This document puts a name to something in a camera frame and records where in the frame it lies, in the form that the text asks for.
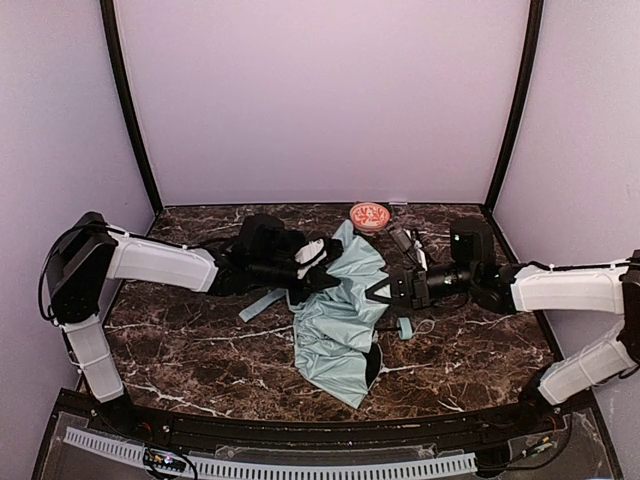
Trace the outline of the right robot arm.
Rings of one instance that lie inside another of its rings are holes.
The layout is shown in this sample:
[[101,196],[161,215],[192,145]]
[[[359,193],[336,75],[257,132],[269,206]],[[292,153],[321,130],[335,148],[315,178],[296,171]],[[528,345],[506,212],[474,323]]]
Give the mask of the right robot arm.
[[493,313],[539,310],[601,311],[622,316],[612,329],[579,353],[537,372],[519,395],[531,408],[560,405],[573,395],[639,369],[639,256],[594,265],[496,262],[493,233],[477,218],[450,226],[451,263],[430,266],[426,254],[402,228],[390,235],[416,267],[379,281],[367,299],[420,310],[464,294]]

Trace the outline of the black corner post right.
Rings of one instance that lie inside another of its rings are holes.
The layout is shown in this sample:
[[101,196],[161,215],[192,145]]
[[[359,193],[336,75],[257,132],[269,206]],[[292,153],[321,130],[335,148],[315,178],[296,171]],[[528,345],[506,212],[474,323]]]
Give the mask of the black corner post right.
[[483,203],[483,207],[490,214],[493,214],[498,204],[524,114],[536,59],[543,10],[543,0],[529,1],[526,31],[511,107],[494,172]]

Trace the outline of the red patterned white bowl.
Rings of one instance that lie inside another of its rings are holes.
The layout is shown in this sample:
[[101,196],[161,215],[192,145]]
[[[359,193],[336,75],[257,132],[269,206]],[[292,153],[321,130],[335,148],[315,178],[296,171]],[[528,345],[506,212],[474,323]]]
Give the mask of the red patterned white bowl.
[[366,234],[375,234],[385,229],[391,219],[390,211],[374,202],[355,204],[349,212],[354,228]]

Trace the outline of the black corner post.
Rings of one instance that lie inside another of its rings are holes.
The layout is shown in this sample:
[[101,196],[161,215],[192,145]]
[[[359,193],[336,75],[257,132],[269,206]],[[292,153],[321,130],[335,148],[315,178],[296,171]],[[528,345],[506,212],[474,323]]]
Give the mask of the black corner post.
[[498,204],[524,114],[536,59],[543,10],[543,0],[529,1],[526,31],[511,107],[494,172],[483,203],[483,207],[490,214],[493,214]]
[[116,18],[116,4],[112,0],[99,1],[104,36],[112,76],[136,166],[146,197],[155,216],[164,210],[160,192],[152,172],[142,131],[137,117],[131,86],[126,71],[124,51]]

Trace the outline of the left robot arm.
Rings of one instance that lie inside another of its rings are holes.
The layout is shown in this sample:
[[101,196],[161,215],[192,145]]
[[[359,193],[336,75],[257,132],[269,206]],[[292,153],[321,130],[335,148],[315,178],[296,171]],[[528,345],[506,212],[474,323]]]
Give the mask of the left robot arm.
[[84,214],[54,242],[37,287],[41,318],[63,332],[71,357],[101,404],[126,397],[100,318],[108,281],[141,281],[214,297],[282,289],[293,303],[339,285],[328,266],[340,240],[308,237],[267,214],[246,217],[239,233],[197,245],[150,239]]

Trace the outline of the mint green folding umbrella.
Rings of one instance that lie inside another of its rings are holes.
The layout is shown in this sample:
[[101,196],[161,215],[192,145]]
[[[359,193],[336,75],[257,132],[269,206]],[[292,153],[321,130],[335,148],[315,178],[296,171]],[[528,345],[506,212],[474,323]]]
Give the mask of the mint green folding umbrella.
[[366,298],[365,290],[386,279],[382,255],[344,221],[333,238],[344,253],[329,264],[340,284],[312,294],[297,305],[292,295],[276,289],[239,313],[250,321],[275,301],[286,298],[293,313],[294,364],[308,382],[356,409],[380,371],[377,334],[387,306]]

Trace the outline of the black front rail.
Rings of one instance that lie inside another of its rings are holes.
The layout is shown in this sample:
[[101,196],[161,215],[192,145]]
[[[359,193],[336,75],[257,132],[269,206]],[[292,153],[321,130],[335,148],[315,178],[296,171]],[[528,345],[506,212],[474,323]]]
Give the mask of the black front rail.
[[219,446],[276,449],[369,449],[434,444],[439,449],[489,448],[519,436],[544,432],[560,438],[570,420],[540,418],[529,430],[509,423],[516,405],[471,413],[447,414],[381,422],[271,422],[185,414],[135,406],[138,421],[148,424],[153,441],[184,450],[213,451]]

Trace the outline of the black corner post left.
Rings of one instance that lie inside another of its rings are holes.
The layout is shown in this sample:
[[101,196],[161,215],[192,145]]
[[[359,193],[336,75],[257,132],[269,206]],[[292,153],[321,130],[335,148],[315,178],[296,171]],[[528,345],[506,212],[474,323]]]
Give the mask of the black corner post left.
[[116,4],[112,0],[99,1],[104,36],[112,76],[136,166],[146,197],[155,216],[164,210],[160,192],[152,172],[142,131],[137,117],[131,86],[126,71],[124,51],[116,18]]

